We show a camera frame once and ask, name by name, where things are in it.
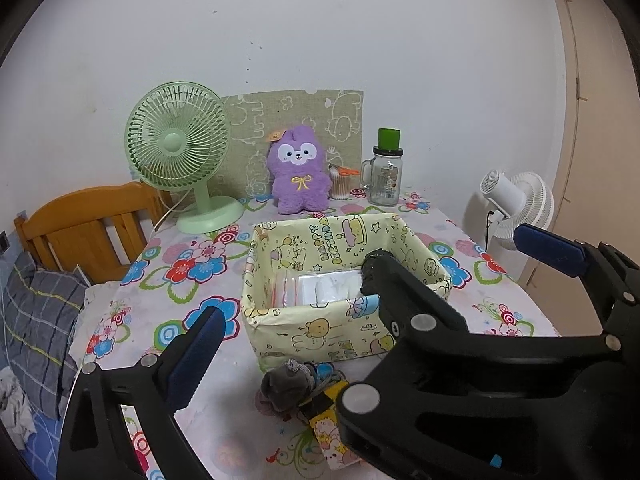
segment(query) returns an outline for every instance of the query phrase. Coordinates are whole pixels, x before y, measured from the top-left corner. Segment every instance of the table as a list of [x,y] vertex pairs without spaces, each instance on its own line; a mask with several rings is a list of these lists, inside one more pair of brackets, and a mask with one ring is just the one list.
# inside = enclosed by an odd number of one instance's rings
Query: table
[[[190,405],[175,419],[209,473],[219,479],[387,478],[365,463],[331,471],[310,428],[297,417],[281,420],[256,407],[262,373],[240,312],[244,260],[253,225],[318,215],[396,212],[436,254],[452,276],[451,304],[475,333],[504,336],[558,335],[528,295],[482,248],[416,192],[393,208],[370,205],[362,190],[332,200],[324,213],[278,215],[271,197],[242,199],[237,224],[211,235],[186,235],[165,224],[135,261],[100,322],[84,361],[102,368],[135,364],[159,354],[190,326],[198,309],[225,313],[225,340]],[[335,364],[348,380],[361,380],[377,364],[370,356]],[[149,480],[163,480],[134,409],[123,407],[138,458]]]

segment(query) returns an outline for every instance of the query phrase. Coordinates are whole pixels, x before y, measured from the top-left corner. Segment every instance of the yellow bow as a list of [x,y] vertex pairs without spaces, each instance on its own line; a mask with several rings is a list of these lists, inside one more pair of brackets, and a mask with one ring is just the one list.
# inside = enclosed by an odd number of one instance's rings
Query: yellow bow
[[306,186],[306,182],[311,182],[311,175],[293,176],[293,177],[291,177],[291,181],[294,184],[298,184],[298,189],[296,191],[300,191],[302,189],[302,186],[304,186],[305,189],[309,189]]

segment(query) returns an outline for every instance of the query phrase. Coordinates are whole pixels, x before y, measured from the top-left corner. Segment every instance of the plush toy leg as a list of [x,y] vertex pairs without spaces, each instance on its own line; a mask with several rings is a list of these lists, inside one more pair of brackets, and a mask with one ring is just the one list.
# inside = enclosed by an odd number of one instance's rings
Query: plush toy leg
[[307,211],[324,211],[329,209],[329,197],[327,195],[307,196],[305,198],[305,209]]
[[278,213],[293,215],[302,211],[303,198],[300,193],[293,192],[278,199]]

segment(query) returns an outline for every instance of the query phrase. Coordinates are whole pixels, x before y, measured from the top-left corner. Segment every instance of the plaid pillow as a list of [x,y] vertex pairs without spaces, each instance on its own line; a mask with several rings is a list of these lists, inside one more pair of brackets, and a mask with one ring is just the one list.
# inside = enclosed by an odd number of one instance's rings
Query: plaid pillow
[[68,272],[36,269],[21,254],[4,291],[2,322],[9,364],[31,404],[58,418],[78,368],[67,353],[68,338],[86,286]]

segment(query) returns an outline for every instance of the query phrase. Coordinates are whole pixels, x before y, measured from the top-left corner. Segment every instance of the wooden chair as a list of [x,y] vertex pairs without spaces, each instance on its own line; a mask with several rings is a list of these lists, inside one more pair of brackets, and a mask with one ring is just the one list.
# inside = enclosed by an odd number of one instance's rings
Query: wooden chair
[[[160,193],[164,203],[171,206],[170,194]],[[121,280],[129,266],[120,263],[102,220],[111,219],[133,262],[146,246],[135,214],[140,210],[147,210],[156,224],[166,209],[158,190],[141,182],[129,182],[66,194],[42,206],[31,218],[18,217],[14,223],[24,248],[44,267],[72,271],[80,265],[95,283],[103,283]]]

